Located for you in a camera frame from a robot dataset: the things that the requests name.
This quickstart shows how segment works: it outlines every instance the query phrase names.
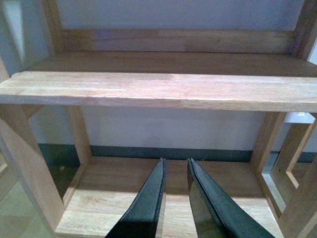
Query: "wooden plank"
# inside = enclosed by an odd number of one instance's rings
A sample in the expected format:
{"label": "wooden plank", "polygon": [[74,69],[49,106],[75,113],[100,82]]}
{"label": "wooden plank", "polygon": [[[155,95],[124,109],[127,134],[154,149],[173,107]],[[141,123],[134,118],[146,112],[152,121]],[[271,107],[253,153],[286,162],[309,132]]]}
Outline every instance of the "wooden plank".
{"label": "wooden plank", "polygon": [[289,55],[185,52],[63,52],[27,71],[317,77],[317,66]]}
{"label": "wooden plank", "polygon": [[317,224],[317,157],[278,220],[286,238],[306,238]]}
{"label": "wooden plank", "polygon": [[269,174],[256,175],[271,211],[274,214],[275,219],[278,220],[285,210],[285,202]]}
{"label": "wooden plank", "polygon": [[250,160],[256,174],[262,173],[285,116],[285,112],[267,112],[265,114]]}
{"label": "wooden plank", "polygon": [[42,105],[30,105],[30,104],[22,105],[22,109],[27,119],[33,116],[41,108],[42,108]]}
{"label": "wooden plank", "polygon": [[292,170],[292,175],[294,176],[298,184],[301,184],[303,182],[305,174],[308,171],[310,165],[310,163],[296,163],[295,167]]}
{"label": "wooden plank", "polygon": [[53,48],[56,53],[64,50],[64,40],[62,37],[62,25],[59,18],[58,6],[56,0],[36,0],[38,15],[40,17],[41,25],[44,28],[44,36],[49,51],[52,51],[49,34],[47,27],[50,32],[50,38],[53,43]]}
{"label": "wooden plank", "polygon": [[270,173],[270,176],[286,205],[289,203],[298,187],[298,182],[291,171],[298,161],[298,158],[316,125],[317,120],[312,124],[292,124]]}
{"label": "wooden plank", "polygon": [[198,163],[246,213],[274,237],[283,237],[249,163]]}
{"label": "wooden plank", "polygon": [[[58,236],[105,237],[157,160],[93,157],[56,230]],[[218,184],[275,237],[281,232],[249,163],[200,162]],[[187,161],[167,161],[164,238],[197,237],[188,197]]]}
{"label": "wooden plank", "polygon": [[292,31],[181,29],[63,30],[68,51],[158,51],[285,54]]}
{"label": "wooden plank", "polygon": [[63,203],[64,203],[65,208],[67,208],[67,206],[68,206],[72,196],[74,195],[74,192],[75,192],[75,190],[80,182],[81,176],[86,171],[86,169],[87,169],[87,165],[80,165],[74,178],[70,182],[70,185],[69,185],[69,187],[68,187],[68,189],[63,197]]}
{"label": "wooden plank", "polygon": [[0,84],[0,102],[317,112],[316,69],[281,55],[66,53]]}
{"label": "wooden plank", "polygon": [[64,205],[20,105],[0,106],[0,146],[47,228],[54,230]]}
{"label": "wooden plank", "polygon": [[317,37],[317,1],[305,0],[296,28],[295,39],[289,49],[291,55],[308,60]]}
{"label": "wooden plank", "polygon": [[66,110],[80,164],[86,165],[93,155],[91,153],[82,109],[80,106],[75,106],[66,107]]}

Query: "wooden frame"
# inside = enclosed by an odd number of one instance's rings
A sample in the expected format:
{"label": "wooden frame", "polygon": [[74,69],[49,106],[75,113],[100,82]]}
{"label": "wooden frame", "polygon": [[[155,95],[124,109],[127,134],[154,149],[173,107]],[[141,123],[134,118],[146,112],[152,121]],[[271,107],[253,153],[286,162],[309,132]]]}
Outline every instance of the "wooden frame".
{"label": "wooden frame", "polygon": [[[292,166],[284,166],[282,177],[277,176],[281,169],[279,164],[285,162],[284,156],[289,153],[288,162],[294,163],[316,124],[294,125],[272,174],[263,174],[285,113],[317,112],[316,66],[304,61],[309,58],[316,41],[316,1],[305,1],[294,32],[121,29],[111,30],[107,36],[100,30],[63,30],[56,2],[37,0],[37,3],[48,49],[56,56],[12,78],[0,60],[0,147],[52,234],[92,157],[80,108],[83,105],[267,111],[251,166],[285,237],[304,238],[316,230],[316,160],[296,190],[290,188],[288,180],[288,185],[284,183],[285,173],[290,178],[288,173]],[[131,37],[138,38],[136,44],[130,44]],[[211,47],[210,42],[217,44]],[[164,52],[68,52],[77,50]],[[279,55],[285,53],[298,59]],[[146,58],[152,66],[157,63],[155,59],[171,65],[167,59],[186,62],[189,55],[192,61],[178,68],[166,68],[166,64],[161,64],[144,72],[146,67],[142,62],[130,67],[135,59]],[[119,59],[117,65],[105,66],[105,62],[111,63],[116,57]],[[91,59],[101,59],[100,65],[96,61],[90,63]],[[218,64],[199,67],[205,62]],[[228,62],[234,62],[229,64],[230,69],[223,67]],[[27,121],[41,105],[56,104],[67,106],[81,163],[63,199],[58,195]],[[293,144],[296,149],[291,151],[289,147]],[[281,192],[282,187],[286,187],[285,192]]]}

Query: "wooden leg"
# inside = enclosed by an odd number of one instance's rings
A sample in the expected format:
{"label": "wooden leg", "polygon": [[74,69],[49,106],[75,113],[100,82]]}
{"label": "wooden leg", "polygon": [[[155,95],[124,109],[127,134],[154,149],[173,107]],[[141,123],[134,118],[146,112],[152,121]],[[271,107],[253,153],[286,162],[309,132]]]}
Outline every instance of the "wooden leg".
{"label": "wooden leg", "polygon": [[66,107],[70,128],[75,140],[75,147],[80,161],[80,167],[77,170],[70,186],[68,187],[63,202],[65,208],[68,206],[71,197],[73,196],[77,185],[79,184],[82,174],[85,172],[87,165],[92,158],[88,134],[85,127],[83,112],[80,106],[67,106]]}
{"label": "wooden leg", "polygon": [[21,105],[0,105],[0,148],[54,235],[65,208]]}
{"label": "wooden leg", "polygon": [[266,113],[250,161],[253,171],[259,179],[263,193],[265,194],[276,219],[281,215],[281,211],[284,210],[285,203],[271,177],[262,174],[262,172],[285,116],[285,112]]}
{"label": "wooden leg", "polygon": [[251,156],[251,166],[253,171],[262,173],[277,134],[283,124],[286,113],[284,112],[267,112],[260,129],[256,146]]}
{"label": "wooden leg", "polygon": [[80,164],[86,165],[92,157],[92,153],[81,107],[67,106],[66,110]]}
{"label": "wooden leg", "polygon": [[286,205],[298,187],[291,171],[316,125],[317,120],[312,124],[292,124],[270,174]]}
{"label": "wooden leg", "polygon": [[286,238],[313,238],[317,230],[317,157],[290,199],[278,224]]}

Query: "dark baseboard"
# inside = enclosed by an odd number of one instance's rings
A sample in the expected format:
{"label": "dark baseboard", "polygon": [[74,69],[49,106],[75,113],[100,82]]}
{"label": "dark baseboard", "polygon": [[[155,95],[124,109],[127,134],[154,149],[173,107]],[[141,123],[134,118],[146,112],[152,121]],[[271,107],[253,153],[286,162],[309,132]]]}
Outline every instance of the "dark baseboard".
{"label": "dark baseboard", "polygon": [[[45,161],[51,166],[79,166],[74,145],[39,144]],[[171,160],[249,162],[251,150],[205,150],[205,149],[173,149],[146,147],[91,146],[93,156],[127,157],[127,158],[166,158]],[[317,153],[303,152],[299,162],[312,162]]]}

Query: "upper shelf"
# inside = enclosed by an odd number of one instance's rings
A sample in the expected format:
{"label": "upper shelf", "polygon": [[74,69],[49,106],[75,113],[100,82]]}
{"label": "upper shelf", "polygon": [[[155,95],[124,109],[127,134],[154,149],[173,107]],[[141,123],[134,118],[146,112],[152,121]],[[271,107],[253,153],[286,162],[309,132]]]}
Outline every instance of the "upper shelf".
{"label": "upper shelf", "polygon": [[0,103],[317,112],[317,66],[288,55],[64,52],[0,84]]}

